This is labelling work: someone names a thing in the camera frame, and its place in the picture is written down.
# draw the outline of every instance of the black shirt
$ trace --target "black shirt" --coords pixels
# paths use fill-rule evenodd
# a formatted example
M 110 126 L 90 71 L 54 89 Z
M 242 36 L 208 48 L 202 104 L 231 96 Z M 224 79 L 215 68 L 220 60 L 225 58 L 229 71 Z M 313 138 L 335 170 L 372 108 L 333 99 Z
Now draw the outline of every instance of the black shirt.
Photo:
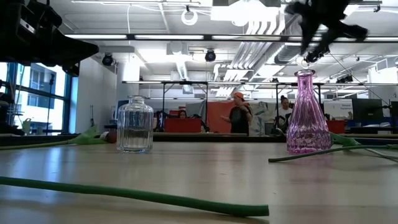
M 249 107 L 246 105 L 244 106 L 251 114 Z M 244 110 L 235 106 L 229 113 L 229 120 L 231 121 L 231 133 L 245 133 L 249 135 L 249 121 Z

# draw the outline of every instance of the table surface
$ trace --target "table surface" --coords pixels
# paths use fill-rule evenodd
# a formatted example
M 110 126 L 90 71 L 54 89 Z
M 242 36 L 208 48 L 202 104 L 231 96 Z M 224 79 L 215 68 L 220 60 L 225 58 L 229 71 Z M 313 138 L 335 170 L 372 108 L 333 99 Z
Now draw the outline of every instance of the table surface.
M 115 145 L 0 151 L 0 175 L 270 205 L 235 218 L 128 198 L 0 185 L 0 223 L 397 223 L 398 166 L 364 151 L 269 164 L 282 143 L 155 142 L 150 154 Z

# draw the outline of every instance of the orange hat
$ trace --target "orange hat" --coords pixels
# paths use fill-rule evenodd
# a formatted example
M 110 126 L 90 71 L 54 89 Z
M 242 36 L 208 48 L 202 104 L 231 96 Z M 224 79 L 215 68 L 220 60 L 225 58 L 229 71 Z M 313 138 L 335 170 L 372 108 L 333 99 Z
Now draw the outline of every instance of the orange hat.
M 234 96 L 237 96 L 237 97 L 239 97 L 240 99 L 242 99 L 242 101 L 244 101 L 243 93 L 241 93 L 241 92 L 235 92 L 235 93 L 234 93 Z

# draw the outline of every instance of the glass jar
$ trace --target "glass jar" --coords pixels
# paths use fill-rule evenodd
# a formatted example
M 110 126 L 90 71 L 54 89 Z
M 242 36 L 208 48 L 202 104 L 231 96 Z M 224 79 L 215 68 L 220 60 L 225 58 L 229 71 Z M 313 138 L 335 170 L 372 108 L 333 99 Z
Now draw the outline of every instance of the glass jar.
M 148 152 L 154 137 L 154 110 L 143 96 L 129 96 L 118 111 L 117 147 L 122 152 Z
M 313 74 L 315 71 L 311 69 L 295 73 L 298 92 L 287 131 L 287 150 L 291 154 L 306 154 L 326 150 L 331 146 L 325 116 L 315 99 Z

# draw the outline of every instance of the pink vase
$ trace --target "pink vase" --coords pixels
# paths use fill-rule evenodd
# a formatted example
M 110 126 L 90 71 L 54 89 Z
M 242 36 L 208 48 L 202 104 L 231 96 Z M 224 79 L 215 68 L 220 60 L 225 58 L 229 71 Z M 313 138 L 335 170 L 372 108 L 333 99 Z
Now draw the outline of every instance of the pink vase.
M 306 154 L 330 149 L 328 126 L 315 99 L 312 75 L 314 70 L 295 73 L 298 78 L 297 100 L 287 131 L 287 150 L 291 154 Z

